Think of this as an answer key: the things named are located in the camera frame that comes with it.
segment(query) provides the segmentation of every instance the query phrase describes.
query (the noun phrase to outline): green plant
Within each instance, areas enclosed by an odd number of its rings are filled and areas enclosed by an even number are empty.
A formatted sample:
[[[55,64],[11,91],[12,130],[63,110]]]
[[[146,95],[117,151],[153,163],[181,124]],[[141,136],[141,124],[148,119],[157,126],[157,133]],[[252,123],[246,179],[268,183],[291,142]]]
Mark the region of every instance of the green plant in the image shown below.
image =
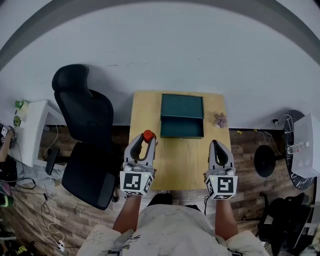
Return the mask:
[[[16,116],[13,118],[13,125],[14,125],[14,127],[19,127],[20,124],[21,124],[21,118],[16,115]]]
[[[21,101],[16,100],[15,101],[15,108],[20,110],[22,108],[22,106],[24,105],[24,103],[25,103],[24,100],[21,100]]]

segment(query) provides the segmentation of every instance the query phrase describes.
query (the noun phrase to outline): cable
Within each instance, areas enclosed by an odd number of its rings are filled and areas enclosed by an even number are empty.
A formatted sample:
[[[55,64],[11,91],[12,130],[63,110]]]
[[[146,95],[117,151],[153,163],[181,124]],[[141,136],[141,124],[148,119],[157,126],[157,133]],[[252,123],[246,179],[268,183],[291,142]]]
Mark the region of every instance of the cable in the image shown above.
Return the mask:
[[[292,124],[292,128],[290,127],[290,129],[294,132],[295,131],[295,129],[294,129],[294,120],[293,120],[293,118],[291,117],[291,115],[289,115],[289,114],[284,114],[283,116],[281,116],[280,118],[279,118],[279,122],[280,122],[280,120],[283,118],[283,117],[286,117],[286,116],[288,116],[288,117],[290,117],[291,118],[291,124]]]
[[[204,197],[204,216],[207,216],[207,202],[210,196],[205,196]]]
[[[30,244],[32,244],[32,243],[42,243],[42,244],[51,245],[51,246],[54,246],[54,247],[59,248],[58,246],[56,246],[56,245],[53,244],[53,243],[44,242],[44,241],[32,241]]]
[[[32,180],[33,187],[26,187],[26,186],[21,186],[20,184],[15,184],[18,188],[25,189],[25,190],[34,190],[36,188],[36,182],[33,178],[24,177],[24,178],[20,179],[19,181],[22,181],[22,180]]]
[[[51,236],[51,235],[45,235],[43,232],[42,232],[42,229],[38,226],[38,224],[35,222],[35,220],[33,218],[28,218],[26,217],[22,212],[20,212],[21,215],[23,215],[28,221],[33,221],[34,224],[38,227],[38,229],[40,230],[41,234],[45,237],[45,238],[51,238],[53,239],[53,241],[56,243],[56,245],[59,247],[59,243],[56,242],[56,240]]]
[[[278,150],[278,148],[277,148],[277,145],[276,145],[276,142],[275,142],[275,140],[274,140],[274,137],[273,137],[269,132],[267,132],[267,131],[264,131],[264,133],[270,135],[270,138],[271,138],[272,141],[273,141],[275,150],[276,150],[280,155],[282,155],[282,153],[280,153],[279,150]]]
[[[72,247],[64,247],[63,245],[61,245],[63,248],[65,249],[70,249],[70,248],[80,248],[81,246],[72,246]]]
[[[11,189],[11,191],[16,191],[16,192],[20,192],[20,193],[24,193],[24,194],[44,195],[44,194],[41,194],[41,193],[24,192],[24,191],[15,190],[15,189]]]
[[[261,131],[258,131],[258,130],[257,130],[257,133],[258,133],[258,134],[262,134],[262,135],[263,135],[264,143],[268,145],[268,144],[269,144],[269,142],[270,142],[270,140],[271,140],[271,138],[269,138],[269,141],[268,141],[268,142],[266,142],[265,134],[264,134],[263,132],[261,132]]]
[[[24,178],[24,177],[25,177],[25,168],[24,168],[24,164],[22,163],[22,156],[21,156],[20,146],[19,146],[17,140],[15,140],[15,143],[16,143],[16,145],[18,146],[19,156],[20,156],[20,161],[21,161],[21,166],[22,166],[22,172],[23,172],[22,178]]]
[[[41,205],[41,218],[42,218],[42,221],[43,221],[44,226],[46,227],[46,229],[47,229],[47,230],[49,231],[49,233],[51,234],[51,232],[50,232],[50,230],[48,229],[48,226],[47,226],[47,224],[46,224],[46,222],[45,222],[44,215],[43,215],[43,211],[44,211],[46,214],[49,214],[49,213],[50,213],[50,209],[49,209],[48,205],[46,204],[47,201],[48,201],[48,197],[45,195],[44,198],[45,198],[45,201],[44,201],[44,203]],[[52,238],[55,240],[55,242],[56,242],[57,244],[59,244],[59,241],[58,241],[52,234],[51,234],[51,236],[52,236]]]
[[[55,142],[56,142],[56,140],[57,140],[57,138],[58,138],[58,135],[59,135],[58,126],[55,125],[55,128],[56,128],[56,137],[55,137],[54,141],[52,142],[52,144],[44,151],[42,157],[45,156],[45,154],[47,153],[47,150],[50,149],[50,148],[53,146],[53,144],[55,144]]]
[[[54,208],[52,207],[52,204],[51,204],[51,202],[50,202],[50,200],[49,200],[49,197],[48,197],[46,184],[44,184],[44,190],[45,190],[45,194],[46,194],[46,200],[49,202],[49,204],[50,204],[50,206],[51,206],[51,208],[52,208],[52,211],[53,211],[53,215],[54,215],[54,222],[53,222],[53,223],[49,223],[49,225],[47,226],[47,229],[49,230],[49,232],[50,232],[51,234],[61,233],[61,234],[63,235],[63,238],[62,238],[61,242],[63,242],[64,239],[65,239],[65,234],[64,234],[64,233],[62,233],[61,231],[51,232],[51,230],[49,229],[50,225],[55,225],[55,224],[56,224],[57,218],[56,218],[55,210],[54,210]]]

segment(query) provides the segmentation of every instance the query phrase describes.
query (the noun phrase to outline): white marker cube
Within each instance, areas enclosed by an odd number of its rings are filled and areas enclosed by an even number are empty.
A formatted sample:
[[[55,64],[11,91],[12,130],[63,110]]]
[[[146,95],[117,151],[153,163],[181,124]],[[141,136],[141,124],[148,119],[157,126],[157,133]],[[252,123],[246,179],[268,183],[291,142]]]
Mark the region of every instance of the white marker cube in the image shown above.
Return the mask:
[[[120,171],[120,189],[128,195],[145,196],[153,181],[150,172]]]
[[[209,199],[230,199],[236,194],[238,176],[209,175],[205,184]]]
[[[9,128],[8,126],[4,126],[4,127],[2,127],[1,134],[2,134],[4,137],[6,137],[9,130],[10,130],[10,128]]]

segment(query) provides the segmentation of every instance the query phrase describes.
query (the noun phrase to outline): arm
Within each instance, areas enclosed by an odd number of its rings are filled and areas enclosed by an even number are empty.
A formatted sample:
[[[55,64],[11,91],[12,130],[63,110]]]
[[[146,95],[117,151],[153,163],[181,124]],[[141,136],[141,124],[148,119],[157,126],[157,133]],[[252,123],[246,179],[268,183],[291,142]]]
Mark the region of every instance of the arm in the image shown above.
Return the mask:
[[[10,149],[10,142],[13,137],[14,136],[12,135],[12,131],[9,130],[8,133],[6,134],[4,143],[0,147],[0,163],[6,161],[7,155],[8,155],[9,149]]]
[[[133,195],[129,197],[123,207],[118,217],[116,218],[113,230],[120,232],[121,234],[126,231],[133,229],[136,231],[138,225],[138,216],[141,203],[140,195]]]
[[[216,201],[215,233],[225,241],[239,233],[229,200]]]

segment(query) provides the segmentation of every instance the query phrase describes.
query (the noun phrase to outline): power strip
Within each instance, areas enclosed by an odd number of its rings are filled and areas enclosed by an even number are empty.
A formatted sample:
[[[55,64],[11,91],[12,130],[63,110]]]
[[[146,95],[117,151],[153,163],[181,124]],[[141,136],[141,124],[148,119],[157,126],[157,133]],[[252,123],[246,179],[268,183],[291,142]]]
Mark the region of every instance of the power strip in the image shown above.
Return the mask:
[[[64,252],[65,251],[65,243],[61,240],[59,240],[59,249],[61,252]]]

